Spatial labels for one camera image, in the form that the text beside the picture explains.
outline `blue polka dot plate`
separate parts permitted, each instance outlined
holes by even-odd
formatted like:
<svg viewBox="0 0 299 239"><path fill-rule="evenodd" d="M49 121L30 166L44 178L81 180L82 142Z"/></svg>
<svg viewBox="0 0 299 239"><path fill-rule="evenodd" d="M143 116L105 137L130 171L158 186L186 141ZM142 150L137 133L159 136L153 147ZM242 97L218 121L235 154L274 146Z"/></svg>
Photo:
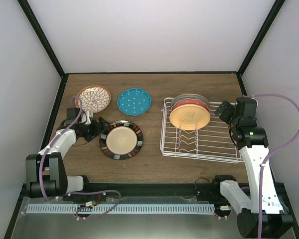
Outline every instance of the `blue polka dot plate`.
<svg viewBox="0 0 299 239"><path fill-rule="evenodd" d="M120 111L128 116L144 114L150 108L150 103L150 95L140 88L126 90L120 94L118 99Z"/></svg>

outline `red plate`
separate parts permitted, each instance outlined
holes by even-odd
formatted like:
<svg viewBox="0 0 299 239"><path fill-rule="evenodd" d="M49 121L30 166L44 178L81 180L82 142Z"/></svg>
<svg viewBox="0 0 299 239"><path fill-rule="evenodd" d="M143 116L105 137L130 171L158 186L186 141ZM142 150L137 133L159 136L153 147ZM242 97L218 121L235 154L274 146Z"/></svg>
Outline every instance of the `red plate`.
<svg viewBox="0 0 299 239"><path fill-rule="evenodd" d="M186 98L180 101L177 101L172 107L171 107L171 111L173 111L174 109L176 109L179 106L182 105L187 105L187 104L195 104L195 105L199 105L202 106L203 108L207 109L207 111L209 112L209 107L208 105L201 101L200 99L195 99L195 98Z"/></svg>

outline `gray wall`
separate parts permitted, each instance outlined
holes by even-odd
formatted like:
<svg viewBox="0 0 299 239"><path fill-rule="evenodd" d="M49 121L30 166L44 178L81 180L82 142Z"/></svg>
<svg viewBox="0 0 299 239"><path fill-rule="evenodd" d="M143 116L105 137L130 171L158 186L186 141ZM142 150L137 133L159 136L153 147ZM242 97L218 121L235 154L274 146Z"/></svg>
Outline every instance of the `gray wall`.
<svg viewBox="0 0 299 239"><path fill-rule="evenodd" d="M280 93L299 103L299 0L287 0L243 76L247 93ZM259 125L268 133L270 149L297 131L299 116L285 100L261 99ZM284 182L299 223L299 139L270 160Z"/></svg>
<svg viewBox="0 0 299 239"><path fill-rule="evenodd" d="M0 239L36 153L60 82L16 0L0 0Z"/></svg>
<svg viewBox="0 0 299 239"><path fill-rule="evenodd" d="M236 71L274 0L29 0L66 72Z"/></svg>

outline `wooden tabletop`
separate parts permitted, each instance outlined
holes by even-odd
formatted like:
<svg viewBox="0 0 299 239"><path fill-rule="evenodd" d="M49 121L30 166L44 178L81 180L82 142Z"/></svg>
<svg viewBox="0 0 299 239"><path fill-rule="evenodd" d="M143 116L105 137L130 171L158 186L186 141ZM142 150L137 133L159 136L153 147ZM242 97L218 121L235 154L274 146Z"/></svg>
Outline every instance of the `wooden tabletop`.
<svg viewBox="0 0 299 239"><path fill-rule="evenodd" d="M64 157L70 176L86 175L90 182L108 183L193 183L198 177L213 179L215 175L231 174L239 182L248 182L244 163L231 164L197 159L162 156L159 148L162 108L166 97L184 93L200 94L211 102L234 102L241 91L235 74L78 74L70 75L63 94L54 131L66 119L69 100L82 88L90 85L106 86L111 92L109 106L94 115L108 122L128 120L144 133L141 151L127 160L106 157L99 147L99 137L88 144L71 147ZM139 116L127 116L119 111L117 100L129 88L147 91L152 103ZM80 138L75 145L84 143Z"/></svg>

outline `dish rack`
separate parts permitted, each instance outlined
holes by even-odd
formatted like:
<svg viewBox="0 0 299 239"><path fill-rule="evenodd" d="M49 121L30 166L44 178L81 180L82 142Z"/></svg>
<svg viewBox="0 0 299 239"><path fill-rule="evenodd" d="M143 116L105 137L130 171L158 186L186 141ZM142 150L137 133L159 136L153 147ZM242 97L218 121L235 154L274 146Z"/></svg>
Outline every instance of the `dish rack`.
<svg viewBox="0 0 299 239"><path fill-rule="evenodd" d="M228 125L215 115L221 102L210 102L210 122L196 130L174 127L170 120L171 101L165 98L160 149L164 156L193 158L226 163L239 163L243 159L229 136Z"/></svg>

